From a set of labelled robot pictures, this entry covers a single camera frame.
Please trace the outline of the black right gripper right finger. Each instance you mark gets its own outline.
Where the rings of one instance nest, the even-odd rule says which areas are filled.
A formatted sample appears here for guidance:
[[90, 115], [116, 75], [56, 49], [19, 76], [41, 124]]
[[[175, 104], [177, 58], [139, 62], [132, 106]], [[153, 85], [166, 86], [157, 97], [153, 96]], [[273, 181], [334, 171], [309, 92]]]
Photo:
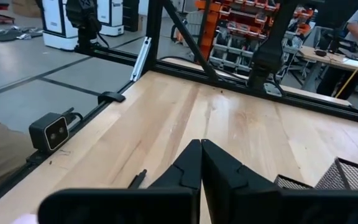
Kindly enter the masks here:
[[202, 179], [212, 223], [278, 223], [278, 187], [208, 139]]

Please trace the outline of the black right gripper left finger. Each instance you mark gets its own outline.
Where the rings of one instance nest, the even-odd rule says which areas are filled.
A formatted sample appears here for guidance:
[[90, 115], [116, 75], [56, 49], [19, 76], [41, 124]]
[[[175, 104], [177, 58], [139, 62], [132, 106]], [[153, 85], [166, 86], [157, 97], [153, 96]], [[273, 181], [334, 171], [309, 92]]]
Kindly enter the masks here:
[[193, 139], [168, 169], [149, 187], [184, 187], [193, 190], [201, 188], [202, 145], [199, 139]]

